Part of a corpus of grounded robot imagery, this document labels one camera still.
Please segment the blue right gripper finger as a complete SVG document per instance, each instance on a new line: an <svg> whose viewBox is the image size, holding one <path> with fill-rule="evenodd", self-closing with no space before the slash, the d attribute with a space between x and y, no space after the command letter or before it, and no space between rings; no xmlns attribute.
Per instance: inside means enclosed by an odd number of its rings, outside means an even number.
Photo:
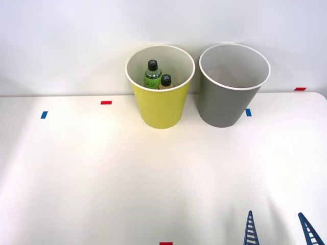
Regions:
<svg viewBox="0 0 327 245"><path fill-rule="evenodd" d="M255 228L253 214L252 211L250 210L247 215L243 245L259 245L259 244L260 243Z"/></svg>
<svg viewBox="0 0 327 245"><path fill-rule="evenodd" d="M307 218L300 212L298 214L301 227L306 239L307 245L325 245L325 243L320 238L319 234L315 231L311 223Z"/></svg>

